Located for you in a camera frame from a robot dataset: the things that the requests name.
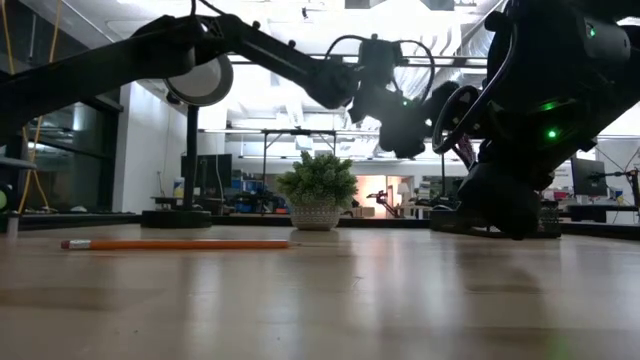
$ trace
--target ceiling light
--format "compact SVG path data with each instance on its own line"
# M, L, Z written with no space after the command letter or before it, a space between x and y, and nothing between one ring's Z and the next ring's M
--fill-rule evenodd
M262 130L250 130L250 129L220 129L220 130L204 130L205 133L213 134L262 134Z
M283 158L284 159L293 159L293 158L296 158L296 157L295 156L293 156L293 157L291 157L291 156L271 156L271 155L267 156L267 159L280 159L280 160L282 160ZM260 160L262 160L262 159L264 159L264 157L260 156L260 155L239 155L238 159L260 159Z
M336 135L340 136L380 136L380 133L377 131L348 131L348 130L338 130L336 131Z

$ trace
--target white wall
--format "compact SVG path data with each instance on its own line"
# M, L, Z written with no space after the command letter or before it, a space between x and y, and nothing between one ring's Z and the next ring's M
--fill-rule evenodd
M225 152L225 134L198 133L198 155L217 155Z
M640 103L611 123L600 135L640 136Z
M180 157L186 151L187 119L137 83L124 86L125 107L118 126L114 211L141 213L155 208L152 196L173 193L180 176Z

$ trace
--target orange pencil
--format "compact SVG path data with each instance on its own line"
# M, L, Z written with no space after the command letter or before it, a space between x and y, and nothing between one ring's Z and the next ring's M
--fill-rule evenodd
M224 250L224 249L286 249L286 240L183 240L183 241L100 241L66 240L60 244L64 250Z

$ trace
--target table surface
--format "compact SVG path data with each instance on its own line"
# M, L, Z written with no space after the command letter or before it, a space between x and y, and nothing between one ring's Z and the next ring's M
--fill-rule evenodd
M581 209L595 209L595 210L601 210L601 209L606 209L608 211L638 211L638 207L637 206L632 206L632 205L617 205L615 203L612 204L585 204L585 205L581 205L581 204L575 204L575 205L567 205L567 210L581 210Z
M65 252L69 239L288 250ZM428 230L136 225L0 239L0 358L635 359L640 246Z

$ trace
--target cable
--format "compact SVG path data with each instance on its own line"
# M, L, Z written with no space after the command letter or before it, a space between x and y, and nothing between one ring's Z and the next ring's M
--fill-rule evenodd
M342 35L339 38L335 39L331 45L329 46L329 49L327 50L327 52L324 54L324 59L327 60L329 59L329 55L331 55L331 51L333 51L333 48L336 47L336 45L338 45L339 42L343 41L343 40L359 40L359 41L367 41L369 39L364 38L362 36L358 36L358 35Z
M217 7L211 5L207 0L200 0L200 2L202 3L202 5L208 7L209 9L211 9L214 12L217 12L220 15L225 15L225 12L218 9Z
M596 148L595 148L595 149L596 149L596 151L598 151L600 154L602 154L602 156L606 157L609 161L611 161L611 163L612 163L613 165L615 165L618 169L622 170L622 172L626 172L626 171L625 171L625 169L624 169L622 166L618 165L618 163L617 163L617 162L613 161L613 159L612 159L612 158L610 158L610 157L609 157L609 155L605 154L605 153L604 153L604 151L600 150L600 148L599 148L599 147L597 147L597 146L596 146Z
M640 147L638 147L633 152L633 155L631 155L631 159L629 159L629 162L627 162L627 165L624 167L624 170L622 170L623 172L627 172L627 169L629 169L629 165L631 165L631 163L633 162L633 159L636 157L636 155L638 155L638 150L640 150Z
M164 194L164 189L162 189L162 176L160 175L160 171L156 172L156 174L158 175L158 185L160 186L160 195L162 197L166 197Z
M391 83L393 84L393 87L396 89L396 91L400 91L400 86L398 86L398 82L395 78L391 79Z
M611 186L607 185L607 187L609 188L609 190L615 195L616 191L614 188L612 188ZM627 200L625 200L624 198L622 198L623 202L626 202L627 204L631 205L631 203L629 203ZM618 202L618 211L616 211L616 216L613 217L613 222L612 224L616 223L616 220L618 219L618 214L620 213L620 206L622 206L622 204L620 204L620 202Z
M11 75L16 73L13 66L13 53L11 51L11 38L9 37L9 22L7 21L6 0L2 0L2 22L4 23L4 39L7 43L7 55L9 55L9 72Z
M504 76L511 69L511 66L514 63L514 58L516 56L516 50L519 45L518 42L519 42L518 24L514 23L512 25L511 44L509 46L509 51L507 52L507 57L502 62L502 65L500 65L500 69L498 70L496 75L493 77L493 79L491 79L487 87L482 91L478 100L476 100L473 103L469 111L467 111L467 113L464 115L462 120L460 120L456 128L453 131L451 131L445 139L442 139L441 138L442 135L440 135L441 140L439 144L436 144L436 141L432 142L433 152L441 155L451 150L451 147L458 141L458 139L464 134L464 131L470 126L469 124L472 122L478 121L478 118L480 117L482 112L485 111L487 105L489 105L489 102L493 97L493 93L495 92L496 87L498 87L498 85L502 83ZM444 117L446 116L446 114L450 113L450 110L448 108L450 108L453 105L453 103L455 103L455 101L451 101L451 102L447 101L444 108L440 112L440 116L438 117L438 120L436 122L436 124L441 123L441 125L439 126L440 129L442 129L443 127L442 124L444 124L445 122Z
M49 62L53 62L54 59L54 55L55 55L55 48L56 48L56 44L58 42L58 30L60 27L60 13L62 12L62 0L58 0L58 6L57 6L57 10L56 10L56 22L54 25L54 29L53 29L53 39L52 39L52 43L51 43L51 51L49 52ZM11 72L11 75L15 74L15 66L13 63L13 51L12 51L12 46L11 46L11 37L9 35L9 21L7 19L7 11L6 11L6 0L2 0L2 20L3 20L3 25L4 25L4 32L5 32L5 41L7 43L7 55L9 57L9 71ZM38 145L38 140L40 138L40 129L42 126L42 119L43 116L40 116L38 118L38 125L36 127L36 135L34 138L34 143L33 143L33 149L31 151L31 153L29 154L29 160L31 162L35 162L35 157L36 157L36 148ZM27 130L26 130L26 126L22 128L22 138L25 141L26 144L28 144L28 137L27 137ZM25 181L25 190L22 194L22 199L20 200L20 206L18 208L18 212L22 213L22 211L24 210L24 204L25 201L27 199L27 195L29 193L29 185L31 183L31 174L33 173L34 179L36 181L36 186L38 188L38 191L40 192L40 196L42 197L42 200L45 204L45 207L48 211L49 209L49 203L47 201L47 197L44 193L44 191L42 190L42 185L40 184L40 179L38 177L38 173L35 170L28 170L27 171L27 179Z
M420 103L424 103L427 100L427 96L429 96L429 93L431 92L431 88L433 87L433 82L435 81L436 78L436 60L433 58L433 54L431 53L431 50L429 50L428 47L426 47L423 43L416 41L416 40L400 40L397 41L398 44L414 44L414 45L418 45L418 47L421 47L426 53L427 53L427 57L429 58L429 69L431 70L431 73L429 75L429 82L427 83L427 87L424 90L424 93L422 94L422 97L420 99Z

